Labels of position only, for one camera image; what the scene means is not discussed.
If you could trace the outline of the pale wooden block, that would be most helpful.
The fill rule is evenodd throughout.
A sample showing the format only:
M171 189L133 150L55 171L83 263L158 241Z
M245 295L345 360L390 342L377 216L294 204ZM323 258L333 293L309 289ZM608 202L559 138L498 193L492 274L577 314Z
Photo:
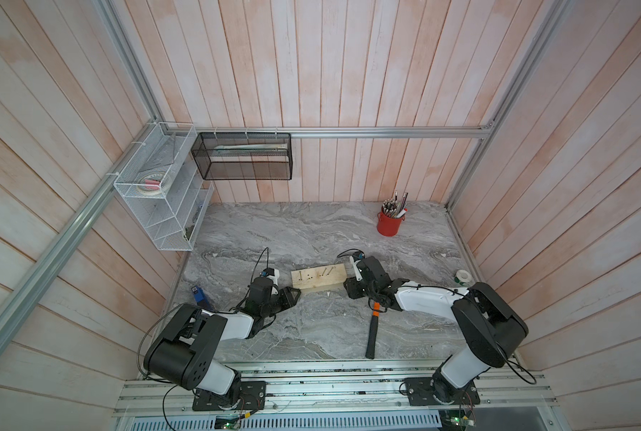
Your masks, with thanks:
M306 295L343 287L347 271L344 264L334 264L294 270L291 278L293 287Z

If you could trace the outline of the claw hammer orange black handle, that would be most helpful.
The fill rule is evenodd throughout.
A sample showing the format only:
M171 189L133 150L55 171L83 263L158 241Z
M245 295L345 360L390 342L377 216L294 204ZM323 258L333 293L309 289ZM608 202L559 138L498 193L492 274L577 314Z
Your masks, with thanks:
M381 305L377 302L374 302L371 308L372 308L372 316L371 316L371 321L369 325L367 346L365 350L365 357L367 359L375 358L375 345L376 345L376 339L377 339L379 317L381 314L380 313Z

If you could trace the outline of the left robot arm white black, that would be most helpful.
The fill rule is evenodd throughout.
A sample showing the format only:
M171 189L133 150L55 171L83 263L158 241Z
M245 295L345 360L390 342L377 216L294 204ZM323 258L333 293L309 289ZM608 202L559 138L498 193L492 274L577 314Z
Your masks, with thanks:
M277 273L266 269L250 282L232 312L180 305L148 348L144 370L185 390L235 398L241 391L241 373L215 360L219 343L253 338L278 314L296 306L301 295L299 288L279 287Z

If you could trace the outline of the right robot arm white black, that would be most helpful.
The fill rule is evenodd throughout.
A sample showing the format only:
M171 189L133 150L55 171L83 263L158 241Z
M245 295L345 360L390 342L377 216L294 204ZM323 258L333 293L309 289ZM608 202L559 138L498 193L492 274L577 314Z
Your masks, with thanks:
M453 321L466 346L448 357L428 379L426 388L440 404L452 404L474 379L491 368L511 366L510 357L528 336L525 321L490 285L477 282L455 289L391 278L381 262L359 249L338 255L351 267L344 287L352 299L365 297L372 309L365 357L375 358L380 314L424 312Z

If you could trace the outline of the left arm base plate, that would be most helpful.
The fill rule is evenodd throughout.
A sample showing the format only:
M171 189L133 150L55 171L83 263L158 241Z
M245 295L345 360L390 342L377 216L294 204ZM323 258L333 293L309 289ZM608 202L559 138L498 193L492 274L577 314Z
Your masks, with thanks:
M256 413L265 407L267 384L265 381L236 380L225 394L216 394L213 391L197 389L192 404L193 411Z

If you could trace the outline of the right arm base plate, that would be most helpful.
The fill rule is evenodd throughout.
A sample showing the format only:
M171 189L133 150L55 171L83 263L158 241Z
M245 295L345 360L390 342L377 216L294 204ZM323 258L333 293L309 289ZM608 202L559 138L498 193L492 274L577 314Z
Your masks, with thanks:
M475 383L476 380L472 380L457 389L449 382L433 377L411 377L403 381L400 392L412 407L479 405L480 395Z

